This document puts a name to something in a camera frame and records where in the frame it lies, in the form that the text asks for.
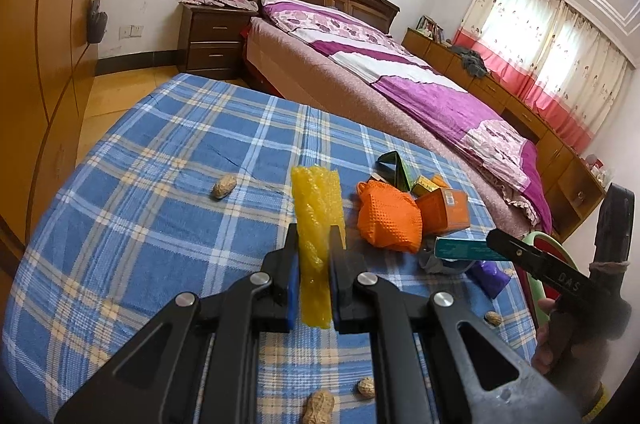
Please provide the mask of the person right hand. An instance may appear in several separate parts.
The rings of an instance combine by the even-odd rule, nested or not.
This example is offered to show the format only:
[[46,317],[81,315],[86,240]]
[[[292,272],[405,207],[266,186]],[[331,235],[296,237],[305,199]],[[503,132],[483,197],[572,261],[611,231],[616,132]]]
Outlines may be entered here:
[[547,314],[549,321],[537,330],[537,347],[532,366],[542,375],[548,375],[558,364],[566,343],[566,313],[556,309],[551,298],[538,301],[538,307]]

